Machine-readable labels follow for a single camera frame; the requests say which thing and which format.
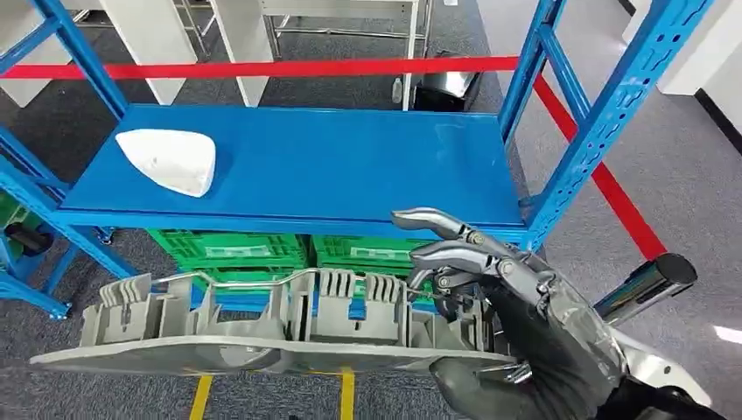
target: blue shelf board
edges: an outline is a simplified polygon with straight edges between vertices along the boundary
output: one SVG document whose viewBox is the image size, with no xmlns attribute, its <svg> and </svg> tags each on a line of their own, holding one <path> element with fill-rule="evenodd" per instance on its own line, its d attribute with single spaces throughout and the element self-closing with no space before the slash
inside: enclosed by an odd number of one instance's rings
<svg viewBox="0 0 742 420">
<path fill-rule="evenodd" d="M 135 129 L 211 137 L 211 190 L 196 199 L 146 178 L 114 139 Z M 500 132 L 484 114 L 132 105 L 60 209 L 389 223 L 392 210 L 425 206 L 522 226 Z M 131 223 L 117 226 L 148 227 Z"/>
</svg>

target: metal shelf frame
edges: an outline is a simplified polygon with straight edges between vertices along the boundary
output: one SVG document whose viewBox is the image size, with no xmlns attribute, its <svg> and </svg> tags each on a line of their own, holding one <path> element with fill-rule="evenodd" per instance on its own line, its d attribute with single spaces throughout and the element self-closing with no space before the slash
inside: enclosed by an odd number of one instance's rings
<svg viewBox="0 0 742 420">
<path fill-rule="evenodd" d="M 13 67 L 43 39 L 56 33 L 95 91 L 121 121 L 127 111 L 136 106 L 127 103 L 60 0 L 31 1 L 45 21 L 19 45 L 0 56 L 0 73 Z M 522 224 L 506 223 L 482 228 L 503 241 L 519 243 L 525 249 L 541 247 L 712 3 L 712 0 L 654 0 L 633 42 L 626 49 L 597 100 L 590 104 L 555 35 L 555 26 L 565 1 L 538 2 L 518 67 L 497 117 L 501 133 L 497 133 L 495 138 L 500 137 L 505 143 L 504 147 L 508 147 L 533 90 L 536 76 L 548 61 L 577 122 L 577 134 L 547 185 L 540 193 L 522 201 L 529 203 L 529 212 Z M 91 227 L 198 228 L 252 232 L 293 230 L 298 233 L 330 235 L 368 235 L 369 232 L 376 232 L 419 237 L 419 234 L 396 232 L 390 224 L 380 226 L 379 223 L 368 220 L 279 220 L 269 216 L 245 218 L 230 214 L 120 214 L 99 209 L 60 209 L 58 201 L 63 197 L 59 197 L 59 193 L 63 193 L 68 186 L 56 179 L 8 130 L 0 129 L 0 139 L 3 140 L 2 147 L 18 161 L 16 167 L 9 160 L 0 157 L 0 187 L 117 277 L 130 277 L 136 272 L 102 245 L 95 238 Z"/>
</svg>

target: yellow floor line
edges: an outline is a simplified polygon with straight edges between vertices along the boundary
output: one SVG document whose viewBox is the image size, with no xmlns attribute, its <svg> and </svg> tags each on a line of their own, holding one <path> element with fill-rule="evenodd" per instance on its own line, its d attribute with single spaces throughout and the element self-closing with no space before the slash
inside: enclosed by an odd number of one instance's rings
<svg viewBox="0 0 742 420">
<path fill-rule="evenodd" d="M 340 380 L 340 420 L 353 420 L 355 375 L 351 370 L 344 370 Z"/>
<path fill-rule="evenodd" d="M 201 376 L 201 379 L 199 379 L 199 386 L 196 388 L 196 396 L 193 398 L 193 406 L 191 407 L 191 416 L 188 417 L 190 420 L 201 420 L 204 418 L 204 412 L 207 409 L 208 393 L 211 390 L 211 382 L 213 380 L 213 376 Z"/>
</svg>

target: white plastic part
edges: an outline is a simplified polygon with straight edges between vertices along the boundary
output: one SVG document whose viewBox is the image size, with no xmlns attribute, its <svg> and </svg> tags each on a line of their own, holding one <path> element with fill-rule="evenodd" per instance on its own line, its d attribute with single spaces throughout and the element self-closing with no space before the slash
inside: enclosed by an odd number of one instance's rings
<svg viewBox="0 0 742 420">
<path fill-rule="evenodd" d="M 403 89 L 402 80 L 397 77 L 394 83 L 392 84 L 392 102 L 393 103 L 402 103 L 402 96 L 403 96 L 402 89 Z"/>
<path fill-rule="evenodd" d="M 123 154 L 142 174 L 177 193 L 203 197 L 216 166 L 214 140 L 174 129 L 134 129 L 116 134 Z"/>
</svg>

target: blue metal shelf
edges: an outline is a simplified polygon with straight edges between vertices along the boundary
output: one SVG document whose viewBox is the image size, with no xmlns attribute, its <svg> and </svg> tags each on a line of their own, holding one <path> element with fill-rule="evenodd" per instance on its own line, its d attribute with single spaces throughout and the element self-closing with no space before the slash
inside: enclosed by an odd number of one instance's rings
<svg viewBox="0 0 742 420">
<path fill-rule="evenodd" d="M 211 137 L 211 190 L 187 197 L 134 168 L 114 136 L 138 128 Z M 343 235 L 405 236 L 390 211 L 425 205 L 483 228 L 522 226 L 499 133 L 497 117 L 482 114 L 132 105 L 60 210 L 71 224 L 108 223 L 96 217 L 108 213 L 118 227 L 182 228 L 196 217 L 215 229 L 232 216 L 230 229 L 247 232 L 263 230 L 254 220 L 292 233 L 327 233 L 296 221 L 335 221 Z"/>
<path fill-rule="evenodd" d="M 0 72 L 55 30 L 121 121 L 117 130 L 194 130 L 217 143 L 217 174 L 204 199 L 155 187 L 112 138 L 66 196 L 66 185 L 0 128 L 0 146 L 18 161 L 16 168 L 0 157 L 0 187 L 119 277 L 135 271 L 95 239 L 91 226 L 426 237 L 386 220 L 395 209 L 434 206 L 538 249 L 712 3 L 653 0 L 590 104 L 554 32 L 565 0 L 539 0 L 502 110 L 493 116 L 130 105 L 60 0 L 31 1 L 46 20 L 0 56 Z M 512 141 L 547 60 L 577 135 L 543 191 L 522 198 L 530 204 L 522 220 L 501 143 L 507 148 Z M 49 195 L 66 199 L 60 206 Z"/>
</svg>

